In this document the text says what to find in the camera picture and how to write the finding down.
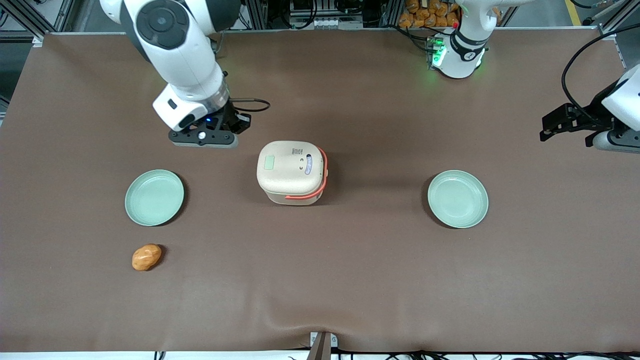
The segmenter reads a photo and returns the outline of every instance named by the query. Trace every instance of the table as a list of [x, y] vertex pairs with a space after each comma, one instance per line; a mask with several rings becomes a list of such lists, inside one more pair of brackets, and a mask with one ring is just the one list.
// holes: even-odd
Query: table
[[[538, 140], [596, 34], [496, 31], [464, 80], [394, 31], [232, 34], [232, 96], [273, 105], [234, 150], [167, 140], [164, 82], [126, 37], [47, 36], [0, 130], [1, 350], [298, 348], [317, 330], [357, 351], [640, 350], [640, 156], [587, 149], [587, 133]], [[622, 70], [600, 42], [568, 84], [586, 104]], [[327, 152], [316, 205], [259, 188], [273, 140]], [[124, 194], [155, 168], [188, 198], [146, 228]], [[488, 190], [471, 229], [426, 204], [450, 168]], [[146, 243], [168, 251], [135, 272]]]

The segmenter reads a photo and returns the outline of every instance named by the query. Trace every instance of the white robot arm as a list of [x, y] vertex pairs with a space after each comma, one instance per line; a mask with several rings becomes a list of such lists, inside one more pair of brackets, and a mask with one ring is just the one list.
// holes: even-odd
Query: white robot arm
[[250, 117], [228, 101], [225, 74], [206, 35], [233, 25], [240, 2], [100, 0], [100, 5], [168, 83], [153, 107], [172, 129], [170, 139], [177, 145], [235, 146], [235, 135], [249, 127]]
[[462, 79], [480, 66], [484, 46], [497, 24], [496, 6], [520, 6], [534, 0], [456, 0], [462, 9], [457, 29], [439, 34], [442, 43], [431, 55], [431, 64], [442, 74]]
[[544, 116], [540, 141], [559, 133], [593, 130], [585, 139], [587, 147], [640, 153], [640, 64], [595, 95], [583, 110], [567, 103]]

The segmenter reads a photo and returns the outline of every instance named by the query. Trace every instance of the floor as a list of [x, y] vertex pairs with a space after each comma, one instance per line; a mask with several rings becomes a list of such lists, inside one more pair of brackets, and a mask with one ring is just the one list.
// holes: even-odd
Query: floor
[[[585, 4], [595, 0], [580, 0]], [[53, 17], [55, 9], [59, 8], [62, 0], [47, 0], [42, 5], [34, 5], [47, 18]], [[122, 32], [122, 27], [111, 21], [102, 12], [99, 0], [78, 0], [79, 11], [72, 29], [79, 32]], [[562, 0], [537, 0], [536, 2], [521, 6], [514, 14], [509, 26], [513, 27], [551, 27], [572, 26], [579, 24], [586, 17], [594, 16], [598, 10], [577, 9], [577, 17], [571, 17], [570, 6]], [[640, 12], [636, 12], [624, 25], [640, 22]], [[9, 30], [14, 26], [8, 19], [4, 29]], [[637, 31], [628, 31], [617, 36], [620, 51], [631, 67], [640, 63], [640, 37]], [[26, 56], [30, 50], [30, 44], [4, 44], [0, 42], [0, 95], [10, 99], [17, 84], [19, 74], [24, 65]]]

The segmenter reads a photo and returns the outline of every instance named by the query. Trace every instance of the metal frame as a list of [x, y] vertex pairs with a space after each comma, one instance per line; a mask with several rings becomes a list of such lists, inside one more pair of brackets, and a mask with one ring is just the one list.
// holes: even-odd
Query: metal frame
[[0, 41], [2, 42], [31, 42], [33, 37], [42, 39], [48, 29], [45, 26], [50, 26], [48, 22], [43, 26], [41, 22], [32, 18], [31, 13], [26, 11], [23, 6], [16, 6], [9, 0], [0, 0], [0, 7], [24, 28], [24, 31], [0, 31]]
[[509, 24], [509, 22], [511, 21], [511, 19], [513, 19], [513, 16], [515, 15], [516, 11], [518, 11], [519, 6], [510, 6], [507, 11], [504, 12], [504, 15], [502, 16], [502, 22], [500, 23], [500, 27], [504, 27], [507, 26], [507, 24]]
[[630, 16], [640, 8], [640, 0], [620, 0], [624, 3], [618, 8], [618, 11], [607, 20], [604, 24], [600, 25], [601, 33], [608, 33], [620, 27]]
[[247, 11], [253, 30], [265, 30], [267, 28], [268, 4], [262, 0], [247, 0]]
[[0, 31], [0, 37], [4, 40], [24, 40], [32, 37], [43, 39], [46, 33], [63, 31], [69, 21], [69, 14], [75, 0], [63, 0], [58, 16], [51, 24], [36, 8], [31, 6], [26, 0], [0, 0], [0, 6], [9, 13], [26, 31]]

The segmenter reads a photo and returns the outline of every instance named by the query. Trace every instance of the light green plate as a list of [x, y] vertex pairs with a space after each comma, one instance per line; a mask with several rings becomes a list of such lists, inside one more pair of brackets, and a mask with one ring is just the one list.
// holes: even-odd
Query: light green plate
[[156, 226], [171, 220], [183, 200], [184, 186], [176, 174], [151, 170], [131, 183], [124, 198], [124, 208], [137, 224]]
[[480, 180], [460, 170], [448, 170], [434, 177], [427, 198], [440, 221], [461, 229], [480, 223], [489, 210], [489, 196]]

